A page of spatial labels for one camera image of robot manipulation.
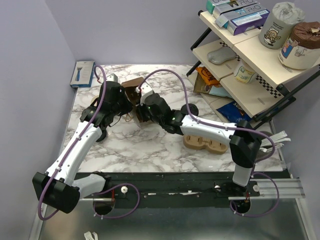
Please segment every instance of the purple box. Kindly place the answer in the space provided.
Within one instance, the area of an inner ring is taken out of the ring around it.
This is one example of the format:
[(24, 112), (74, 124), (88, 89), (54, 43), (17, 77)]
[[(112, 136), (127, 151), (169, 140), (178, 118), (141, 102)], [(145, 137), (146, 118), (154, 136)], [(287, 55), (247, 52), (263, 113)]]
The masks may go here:
[(269, 14), (270, 11), (262, 10), (253, 14), (232, 19), (229, 21), (226, 29), (228, 29), (232, 35), (242, 34), (251, 29), (262, 27), (265, 24)]

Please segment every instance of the blue snack bag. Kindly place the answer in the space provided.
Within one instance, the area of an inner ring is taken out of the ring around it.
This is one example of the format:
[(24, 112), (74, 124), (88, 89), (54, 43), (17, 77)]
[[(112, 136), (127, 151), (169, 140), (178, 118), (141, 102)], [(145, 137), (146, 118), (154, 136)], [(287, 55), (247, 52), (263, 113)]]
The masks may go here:
[(251, 117), (246, 114), (242, 107), (236, 102), (232, 101), (217, 109), (230, 123), (239, 123), (241, 120), (251, 121)]

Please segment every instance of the shelving unit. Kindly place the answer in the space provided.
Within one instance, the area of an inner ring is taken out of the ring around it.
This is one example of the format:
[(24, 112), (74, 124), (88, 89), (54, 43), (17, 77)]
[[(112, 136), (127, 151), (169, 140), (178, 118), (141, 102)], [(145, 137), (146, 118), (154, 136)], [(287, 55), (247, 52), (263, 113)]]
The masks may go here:
[[(193, 73), (189, 75), (189, 81), (192, 83), (192, 85), (195, 85), (196, 79), (197, 79), (198, 73)], [(221, 119), (222, 122), (228, 123), (229, 121), (220, 113), (217, 111), (217, 109), (223, 107), (226, 104), (231, 103), (233, 100), (229, 98), (223, 98), (218, 96), (212, 96), (208, 94), (202, 94), (200, 93), (203, 99), (206, 101), (207, 104), (212, 108), (214, 113)]]
[[(198, 15), (208, 28), (191, 47), (199, 61), (186, 75), (190, 76), (196, 67), (203, 64), (213, 76), (220, 80), (222, 86), (250, 117), (256, 122), (261, 121), (255, 126), (256, 129), (292, 104), (296, 100), (295, 94), (320, 76), (319, 70), (294, 90), (289, 91), (284, 84), (302, 76), (308, 70), (296, 70), (282, 65), (278, 60), (280, 49), (270, 49), (261, 44), (258, 37), (261, 29), (256, 28), (242, 34), (232, 35), (227, 29), (215, 24), (215, 17), (208, 11), (200, 11)], [(221, 39), (199, 46), (210, 32), (214, 32)], [(242, 58), (259, 74), (254, 82), (243, 84), (235, 80), (233, 71), (238, 64), (236, 59), (226, 62), (230, 68), (214, 65), (208, 61), (207, 54), (215, 48), (218, 49), (220, 42), (232, 48), (239, 58)]]
[(233, 74), (234, 69), (238, 65), (237, 58), (224, 62), (221, 65), (213, 64), (208, 61), (208, 53), (218, 50), (224, 46), (224, 42), (219, 39), (217, 41), (210, 42), (206, 45), (196, 47), (193, 49), (193, 54), (199, 61), (210, 71), (210, 73), (220, 81), (222, 78)]

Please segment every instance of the container with brown lid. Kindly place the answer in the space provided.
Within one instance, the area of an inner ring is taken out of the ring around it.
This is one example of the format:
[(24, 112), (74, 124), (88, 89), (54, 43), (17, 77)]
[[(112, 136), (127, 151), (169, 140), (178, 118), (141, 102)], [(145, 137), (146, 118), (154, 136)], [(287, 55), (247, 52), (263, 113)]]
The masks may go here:
[(320, 58), (320, 23), (297, 24), (285, 42), (279, 56), (280, 62), (292, 69), (309, 69)]

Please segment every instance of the gray wall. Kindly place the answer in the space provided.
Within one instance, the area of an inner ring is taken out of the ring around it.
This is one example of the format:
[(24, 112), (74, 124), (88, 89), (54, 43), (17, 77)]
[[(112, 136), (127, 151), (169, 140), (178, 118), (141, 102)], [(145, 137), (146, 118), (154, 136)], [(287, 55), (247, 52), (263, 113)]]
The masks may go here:
[[(319, 21), (317, 10), (319, 0), (296, 0), (296, 5), (303, 8), (306, 21)], [(290, 82), (287, 87), (293, 89), (312, 73), (304, 78)], [(294, 177), (300, 177), (306, 193), (313, 228), (320, 239), (320, 77), (302, 89), (297, 101), (274, 118), (278, 131), (285, 130), (292, 142), (283, 148), (284, 159)]]
[(43, 0), (1, 1), (0, 32), (0, 238), (26, 240), (32, 177), (59, 153), (75, 59)]
[[(277, 0), (261, 0), (271, 8)], [(46, 0), (76, 60), (194, 64), (206, 0)], [(218, 39), (211, 33), (205, 43)]]

